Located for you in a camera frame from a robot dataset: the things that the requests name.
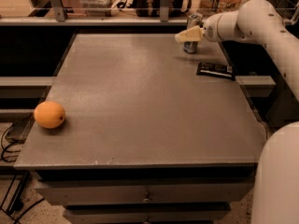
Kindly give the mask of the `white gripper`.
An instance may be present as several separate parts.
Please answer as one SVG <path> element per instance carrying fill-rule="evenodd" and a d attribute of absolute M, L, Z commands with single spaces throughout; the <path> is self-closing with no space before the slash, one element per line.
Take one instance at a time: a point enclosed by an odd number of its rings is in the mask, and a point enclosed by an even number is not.
<path fill-rule="evenodd" d="M 218 13 L 204 21 L 203 29 L 193 26 L 175 35 L 178 43 L 199 42 L 203 36 L 211 42 L 236 41 L 240 37 L 237 11 Z"/>

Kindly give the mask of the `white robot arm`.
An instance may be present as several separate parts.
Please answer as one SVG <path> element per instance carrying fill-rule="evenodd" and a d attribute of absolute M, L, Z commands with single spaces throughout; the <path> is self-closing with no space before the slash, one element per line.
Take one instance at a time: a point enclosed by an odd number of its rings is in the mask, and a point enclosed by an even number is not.
<path fill-rule="evenodd" d="M 266 0 L 249 0 L 239 10 L 215 14 L 203 26 L 177 35 L 177 42 L 237 41 L 267 51 L 299 99 L 299 39 Z M 274 132 L 263 146 L 253 190 L 250 224 L 299 224 L 299 122 Z"/>

